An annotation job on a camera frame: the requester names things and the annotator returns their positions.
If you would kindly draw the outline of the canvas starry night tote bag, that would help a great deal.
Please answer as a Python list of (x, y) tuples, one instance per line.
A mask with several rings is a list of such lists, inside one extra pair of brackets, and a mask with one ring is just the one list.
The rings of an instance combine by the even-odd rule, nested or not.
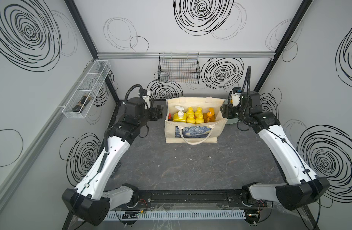
[(187, 143), (198, 145), (201, 143), (217, 143), (218, 137), (223, 132), (228, 121), (222, 116), (220, 108), (224, 104), (224, 99), (213, 97), (179, 97), (167, 99), (167, 114), (178, 115), (180, 108), (186, 112), (188, 108), (196, 110), (202, 109), (206, 113), (210, 108), (214, 109), (215, 121), (201, 124), (190, 124), (178, 122), (174, 118), (172, 121), (165, 120), (164, 134), (166, 143)]

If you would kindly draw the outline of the yellow pump dish soap bottle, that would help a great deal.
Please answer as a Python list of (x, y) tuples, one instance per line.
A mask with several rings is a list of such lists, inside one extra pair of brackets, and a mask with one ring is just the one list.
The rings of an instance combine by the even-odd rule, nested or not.
[(177, 112), (173, 116), (174, 122), (186, 122), (187, 114), (184, 112), (184, 108), (182, 106), (175, 106)]

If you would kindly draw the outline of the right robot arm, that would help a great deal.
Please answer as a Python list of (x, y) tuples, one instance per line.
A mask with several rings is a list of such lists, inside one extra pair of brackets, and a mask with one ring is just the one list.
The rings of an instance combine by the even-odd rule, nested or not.
[(258, 200), (267, 200), (280, 203), (287, 210), (295, 210), (319, 201), (330, 187), (328, 179), (319, 177), (304, 162), (276, 115), (263, 111), (260, 95), (236, 87), (229, 92), (227, 102), (239, 120), (252, 128), (269, 147), (286, 181), (278, 185), (251, 183), (243, 186), (243, 203), (251, 206)]

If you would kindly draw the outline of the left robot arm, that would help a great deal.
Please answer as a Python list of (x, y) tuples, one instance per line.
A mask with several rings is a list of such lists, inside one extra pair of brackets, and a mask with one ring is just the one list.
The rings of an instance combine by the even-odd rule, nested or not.
[(69, 210), (63, 229), (69, 229), (73, 216), (93, 226), (99, 225), (108, 212), (121, 205), (134, 207), (139, 189), (130, 184), (105, 190), (115, 167), (130, 145), (140, 135), (143, 126), (152, 120), (154, 101), (150, 96), (126, 99), (125, 113), (112, 127), (105, 130), (105, 148), (85, 177), (74, 189), (66, 189), (62, 200)]

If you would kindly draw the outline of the tall orange dish soap bottle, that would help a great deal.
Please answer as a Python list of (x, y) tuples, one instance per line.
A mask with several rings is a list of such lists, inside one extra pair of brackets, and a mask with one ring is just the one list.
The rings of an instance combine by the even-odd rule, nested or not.
[(204, 113), (204, 122), (209, 123), (209, 122), (215, 122), (215, 112), (214, 108), (209, 108), (208, 112)]

